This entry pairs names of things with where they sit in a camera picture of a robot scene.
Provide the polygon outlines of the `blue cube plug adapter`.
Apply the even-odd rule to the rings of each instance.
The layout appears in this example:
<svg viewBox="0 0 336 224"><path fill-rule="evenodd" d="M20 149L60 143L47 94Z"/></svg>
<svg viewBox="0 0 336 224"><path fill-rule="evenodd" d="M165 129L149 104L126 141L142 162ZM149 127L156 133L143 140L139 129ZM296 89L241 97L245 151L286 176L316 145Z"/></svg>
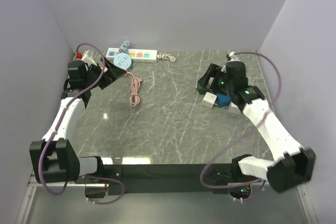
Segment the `blue cube plug adapter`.
<svg viewBox="0 0 336 224"><path fill-rule="evenodd" d="M231 103L230 95L217 94L216 104L219 108L229 106Z"/></svg>

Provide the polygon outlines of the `white power strip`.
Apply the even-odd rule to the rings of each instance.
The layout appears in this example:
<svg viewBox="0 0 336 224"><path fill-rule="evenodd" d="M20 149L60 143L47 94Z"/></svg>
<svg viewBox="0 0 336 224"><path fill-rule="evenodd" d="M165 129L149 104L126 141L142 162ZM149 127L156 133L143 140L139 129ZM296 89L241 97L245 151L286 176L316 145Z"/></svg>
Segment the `white power strip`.
<svg viewBox="0 0 336 224"><path fill-rule="evenodd" d="M122 53L121 56L118 56L119 49L118 48L108 48L106 53L106 58L114 62L114 59L122 59L125 58L126 54ZM128 58L131 59L132 62L146 62L146 63L156 63L158 61L158 53L157 50L149 50L149 49L129 49L128 50Z"/></svg>

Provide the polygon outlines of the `light blue round adapter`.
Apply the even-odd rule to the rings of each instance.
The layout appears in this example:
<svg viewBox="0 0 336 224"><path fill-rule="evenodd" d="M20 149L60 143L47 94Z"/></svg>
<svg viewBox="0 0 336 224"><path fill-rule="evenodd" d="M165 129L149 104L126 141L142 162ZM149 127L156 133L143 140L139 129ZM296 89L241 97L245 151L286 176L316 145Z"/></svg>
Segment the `light blue round adapter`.
<svg viewBox="0 0 336 224"><path fill-rule="evenodd" d="M129 70L132 67L132 59L126 53L118 53L113 60L113 64L119 68Z"/></svg>

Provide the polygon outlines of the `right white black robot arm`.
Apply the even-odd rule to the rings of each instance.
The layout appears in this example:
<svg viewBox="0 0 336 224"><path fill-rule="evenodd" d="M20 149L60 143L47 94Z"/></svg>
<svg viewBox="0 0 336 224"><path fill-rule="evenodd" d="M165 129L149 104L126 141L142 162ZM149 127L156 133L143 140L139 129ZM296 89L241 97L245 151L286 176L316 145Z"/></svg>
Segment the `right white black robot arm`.
<svg viewBox="0 0 336 224"><path fill-rule="evenodd" d="M262 91L249 85L243 62L231 61L224 67L210 64L198 80L197 90L200 94L209 90L229 95L232 104L256 127L273 157L270 161L250 154L241 155L233 158L230 164L204 169L201 172L203 183L212 180L209 187L221 189L229 183L242 186L254 180L264 180L274 191L282 193L311 181L315 152L304 148L290 135L271 110Z"/></svg>

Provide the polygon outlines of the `white cube plug adapter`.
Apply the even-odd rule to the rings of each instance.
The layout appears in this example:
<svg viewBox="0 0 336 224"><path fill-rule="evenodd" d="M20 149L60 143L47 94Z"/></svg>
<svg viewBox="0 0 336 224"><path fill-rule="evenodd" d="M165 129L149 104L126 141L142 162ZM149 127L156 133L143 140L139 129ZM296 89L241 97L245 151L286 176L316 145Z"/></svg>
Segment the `white cube plug adapter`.
<svg viewBox="0 0 336 224"><path fill-rule="evenodd" d="M239 107L232 102L229 104L228 112L233 114L241 114Z"/></svg>

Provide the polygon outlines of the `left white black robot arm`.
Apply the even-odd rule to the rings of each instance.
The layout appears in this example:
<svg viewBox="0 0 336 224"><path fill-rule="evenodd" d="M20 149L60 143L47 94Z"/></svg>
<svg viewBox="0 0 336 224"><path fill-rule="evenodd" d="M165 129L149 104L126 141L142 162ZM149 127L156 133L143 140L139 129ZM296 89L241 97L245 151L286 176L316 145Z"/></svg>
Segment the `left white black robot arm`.
<svg viewBox="0 0 336 224"><path fill-rule="evenodd" d="M64 83L57 115L40 141L32 142L29 154L36 179L39 183L74 182L87 176L93 183L104 179L105 170L99 156L80 158L70 141L78 121L91 98L91 90L101 90L126 74L106 58L105 64L89 64L75 60L68 64L68 78Z"/></svg>

